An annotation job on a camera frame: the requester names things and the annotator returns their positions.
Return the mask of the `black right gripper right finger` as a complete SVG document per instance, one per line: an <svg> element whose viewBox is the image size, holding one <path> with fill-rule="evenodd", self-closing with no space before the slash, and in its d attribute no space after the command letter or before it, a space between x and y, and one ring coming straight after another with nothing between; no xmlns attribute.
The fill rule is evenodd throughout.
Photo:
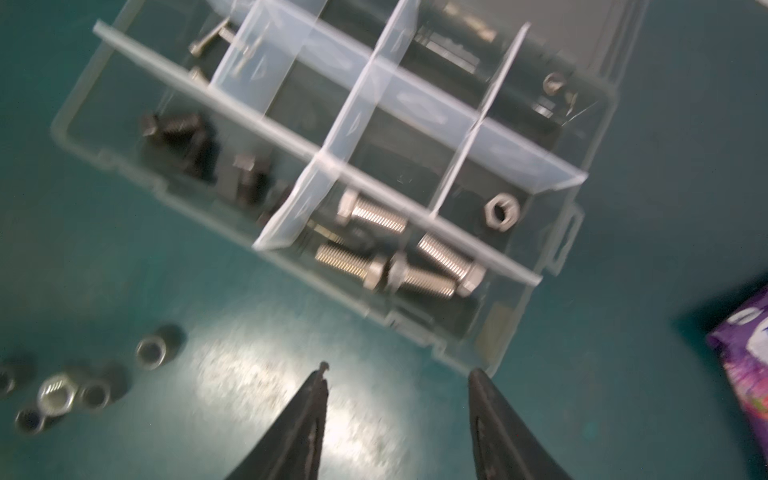
<svg viewBox="0 0 768 480"><path fill-rule="evenodd" d="M568 479L492 379L476 368L468 375L469 421L479 479Z"/></svg>

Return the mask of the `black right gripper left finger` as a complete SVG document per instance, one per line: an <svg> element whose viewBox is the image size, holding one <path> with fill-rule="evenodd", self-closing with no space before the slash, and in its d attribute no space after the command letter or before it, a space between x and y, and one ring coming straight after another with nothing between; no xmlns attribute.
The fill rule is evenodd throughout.
<svg viewBox="0 0 768 480"><path fill-rule="evenodd" d="M329 388L323 361L304 381L265 434L228 475L230 479L316 479Z"/></svg>

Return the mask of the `silver hex bolt pair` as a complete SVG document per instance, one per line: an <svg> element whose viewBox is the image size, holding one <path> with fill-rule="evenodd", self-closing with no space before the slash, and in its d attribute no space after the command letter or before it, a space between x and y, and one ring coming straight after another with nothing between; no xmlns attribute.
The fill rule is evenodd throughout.
<svg viewBox="0 0 768 480"><path fill-rule="evenodd" d="M455 280L410 264L402 252L390 259L367 258L334 244L324 244L317 248L314 258L320 264L358 278L363 287L371 291L384 285L390 291L405 289L445 299L457 293Z"/></svg>

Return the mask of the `silver hex nut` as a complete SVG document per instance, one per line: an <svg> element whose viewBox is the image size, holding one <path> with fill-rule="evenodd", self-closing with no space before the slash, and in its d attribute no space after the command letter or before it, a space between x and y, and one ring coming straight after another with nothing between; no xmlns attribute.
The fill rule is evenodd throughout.
<svg viewBox="0 0 768 480"><path fill-rule="evenodd" d="M509 193L499 193L483 207L485 224L499 232L510 230L519 220L521 207L518 200Z"/></svg>

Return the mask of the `black screws pile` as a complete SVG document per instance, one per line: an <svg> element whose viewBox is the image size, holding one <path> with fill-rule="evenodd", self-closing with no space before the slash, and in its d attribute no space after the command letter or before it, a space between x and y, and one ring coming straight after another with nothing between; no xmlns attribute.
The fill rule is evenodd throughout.
<svg viewBox="0 0 768 480"><path fill-rule="evenodd" d="M140 126L145 139L183 150L179 168L184 174L202 181L212 179L214 131L200 113L165 117L151 113L142 117ZM235 201L247 207L259 203L271 161L256 154L239 153L233 158L232 168L237 172Z"/></svg>

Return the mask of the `small silver screw pair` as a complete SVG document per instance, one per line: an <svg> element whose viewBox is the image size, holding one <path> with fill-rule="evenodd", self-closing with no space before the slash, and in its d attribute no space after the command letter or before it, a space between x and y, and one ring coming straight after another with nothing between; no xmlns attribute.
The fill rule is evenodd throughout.
<svg viewBox="0 0 768 480"><path fill-rule="evenodd" d="M208 84L224 59L230 46L235 43L237 30L229 18L224 18L210 31L195 39L188 46L191 56L188 76L200 84Z"/></svg>

